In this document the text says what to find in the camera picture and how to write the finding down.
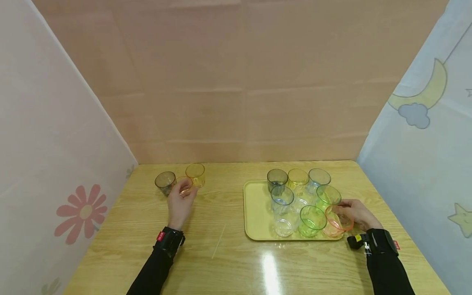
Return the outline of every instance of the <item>wooden table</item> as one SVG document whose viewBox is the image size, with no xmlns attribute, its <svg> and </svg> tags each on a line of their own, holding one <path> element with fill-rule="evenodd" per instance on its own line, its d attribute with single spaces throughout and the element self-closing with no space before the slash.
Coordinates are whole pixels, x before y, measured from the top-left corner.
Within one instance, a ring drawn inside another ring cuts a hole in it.
<svg viewBox="0 0 472 295">
<path fill-rule="evenodd" d="M 166 197 L 154 186 L 166 170 L 140 165 L 110 210 L 64 294 L 126 294 L 167 224 Z M 417 295 L 449 294 L 431 266 L 353 161 L 205 164 L 206 184 L 184 226 L 163 294 L 373 294 L 363 251 L 337 242 L 256 242 L 244 232 L 243 185 L 270 169 L 322 168 L 344 198 L 360 199 L 398 241 Z"/>
</svg>

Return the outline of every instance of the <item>yellow moon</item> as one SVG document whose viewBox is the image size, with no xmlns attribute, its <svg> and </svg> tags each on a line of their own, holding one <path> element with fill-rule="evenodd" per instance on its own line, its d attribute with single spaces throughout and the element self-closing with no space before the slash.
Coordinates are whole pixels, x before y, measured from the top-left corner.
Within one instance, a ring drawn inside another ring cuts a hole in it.
<svg viewBox="0 0 472 295">
<path fill-rule="evenodd" d="M 392 94 L 388 103 L 396 110 L 405 104 L 422 104 L 428 109 L 433 107 L 442 97 L 447 85 L 447 71 L 439 59 L 434 59 L 433 74 L 426 87 L 419 94 L 410 97 Z"/>
</svg>

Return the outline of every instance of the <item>transparent cup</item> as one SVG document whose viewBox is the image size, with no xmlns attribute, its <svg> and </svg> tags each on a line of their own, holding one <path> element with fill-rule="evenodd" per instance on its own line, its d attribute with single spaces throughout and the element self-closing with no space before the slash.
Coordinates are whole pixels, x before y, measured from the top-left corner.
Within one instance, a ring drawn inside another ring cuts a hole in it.
<svg viewBox="0 0 472 295">
<path fill-rule="evenodd" d="M 316 188 L 320 185 L 328 185 L 331 182 L 329 173 L 319 168 L 311 169 L 310 172 L 308 172 L 308 177 L 310 181 L 308 181 L 306 189 L 310 194 L 315 194 Z"/>
<path fill-rule="evenodd" d="M 295 190 L 299 185 L 306 185 L 310 178 L 308 174 L 301 169 L 292 169 L 288 172 L 288 184 L 290 189 Z"/>
<path fill-rule="evenodd" d="M 274 231 L 281 237 L 293 234 L 300 225 L 300 214 L 289 210 L 286 214 L 274 216 Z"/>
<path fill-rule="evenodd" d="M 194 183 L 193 183 L 193 181 L 190 177 L 181 176 L 181 177 L 177 177 L 176 184 L 180 183 L 180 182 L 183 182 L 183 181 L 186 181 L 187 183 L 180 187 L 180 192 L 179 193 L 180 193 L 181 196 L 187 196 L 194 189 Z"/>
<path fill-rule="evenodd" d="M 161 174 L 157 175 L 156 179 L 154 180 L 154 184 L 166 197 L 169 196 L 170 191 L 176 183 L 176 175 L 171 171 L 162 172 Z"/>
<path fill-rule="evenodd" d="M 279 189 L 283 190 L 288 181 L 288 175 L 280 169 L 272 169 L 267 173 L 267 188 L 269 193 L 275 186 L 281 185 Z"/>
<path fill-rule="evenodd" d="M 341 193 L 330 185 L 320 185 L 316 189 L 317 199 L 315 206 L 325 211 L 331 205 L 341 202 Z"/>
<path fill-rule="evenodd" d="M 294 211 L 296 211 L 297 213 L 300 213 L 300 210 L 303 207 L 307 205 L 313 205 L 313 202 L 315 200 L 315 197 L 313 196 L 313 194 L 308 192 L 306 185 L 297 185 L 294 190 L 294 195 L 295 195 L 295 200 L 292 207 L 294 208 Z"/>
<path fill-rule="evenodd" d="M 324 211 L 311 205 L 301 209 L 300 220 L 298 231 L 305 237 L 315 236 L 327 223 Z"/>
<path fill-rule="evenodd" d="M 185 170 L 185 175 L 190 177 L 195 187 L 201 188 L 205 185 L 205 166 L 200 163 L 190 164 Z"/>
<path fill-rule="evenodd" d="M 290 188 L 285 187 L 284 190 L 280 190 L 279 187 L 275 186 L 270 192 L 272 212 L 278 216 L 288 213 L 294 201 L 294 193 Z"/>
<path fill-rule="evenodd" d="M 338 206 L 329 206 L 326 211 L 328 223 L 323 233 L 330 237 L 340 237 L 354 227 L 354 218 Z"/>
</svg>

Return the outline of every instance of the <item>right hand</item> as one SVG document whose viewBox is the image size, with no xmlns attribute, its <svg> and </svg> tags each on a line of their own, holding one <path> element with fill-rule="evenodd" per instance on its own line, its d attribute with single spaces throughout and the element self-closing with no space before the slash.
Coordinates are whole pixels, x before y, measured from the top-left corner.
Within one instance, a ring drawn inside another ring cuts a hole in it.
<svg viewBox="0 0 472 295">
<path fill-rule="evenodd" d="M 342 200 L 333 210 L 336 213 L 351 215 L 354 222 L 359 224 L 363 231 L 371 228 L 383 229 L 379 220 L 359 200 Z"/>
<path fill-rule="evenodd" d="M 185 220 L 192 211 L 192 204 L 197 196 L 198 188 L 193 187 L 189 191 L 181 193 L 181 191 L 192 186 L 192 181 L 187 178 L 174 185 L 172 191 L 167 197 L 167 205 L 169 206 L 169 228 L 182 230 Z"/>
</svg>

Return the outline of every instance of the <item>yellow tray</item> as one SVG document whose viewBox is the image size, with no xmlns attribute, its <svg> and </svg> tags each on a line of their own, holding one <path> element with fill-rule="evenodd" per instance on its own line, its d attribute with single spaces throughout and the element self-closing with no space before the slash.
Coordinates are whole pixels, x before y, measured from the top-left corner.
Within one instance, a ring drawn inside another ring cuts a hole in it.
<svg viewBox="0 0 472 295">
<path fill-rule="evenodd" d="M 248 181 L 244 185 L 244 229 L 248 237 L 255 241 L 337 241 L 339 237 L 329 237 L 320 230 L 313 237 L 304 237 L 298 231 L 288 237 L 278 236 L 273 229 L 273 215 L 270 209 L 270 194 L 267 180 Z"/>
</svg>

